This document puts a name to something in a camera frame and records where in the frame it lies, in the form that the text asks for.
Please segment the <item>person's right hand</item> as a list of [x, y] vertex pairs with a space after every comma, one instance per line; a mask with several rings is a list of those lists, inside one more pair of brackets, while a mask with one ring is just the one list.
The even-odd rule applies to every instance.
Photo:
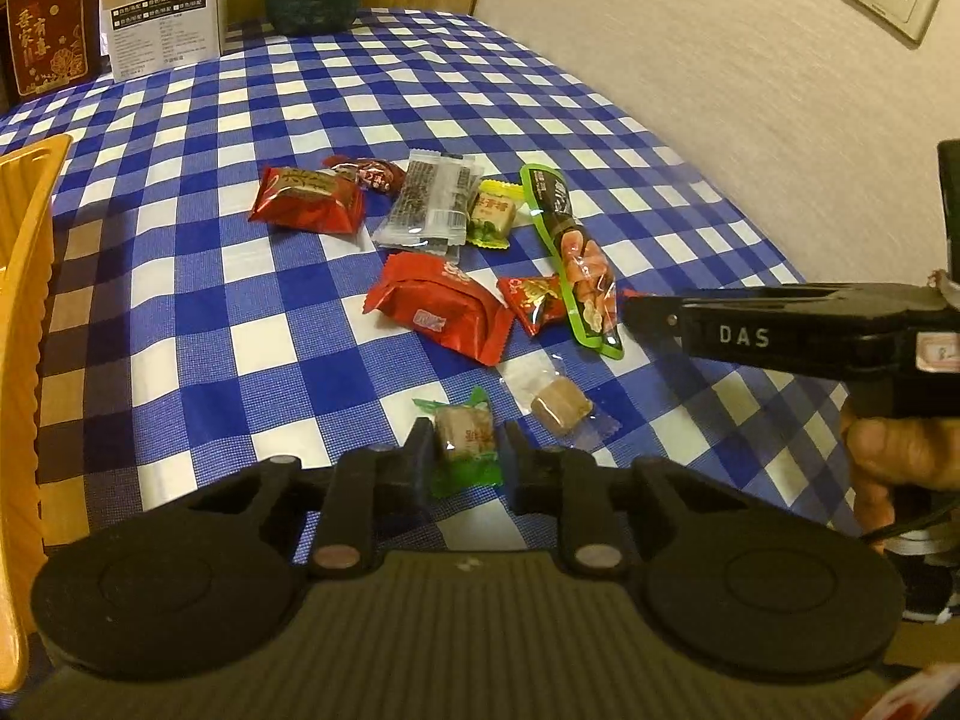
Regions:
[[957, 493], [957, 419], [861, 418], [846, 400], [839, 432], [850, 461], [854, 516], [862, 530], [873, 532], [895, 522], [893, 489], [900, 486]]

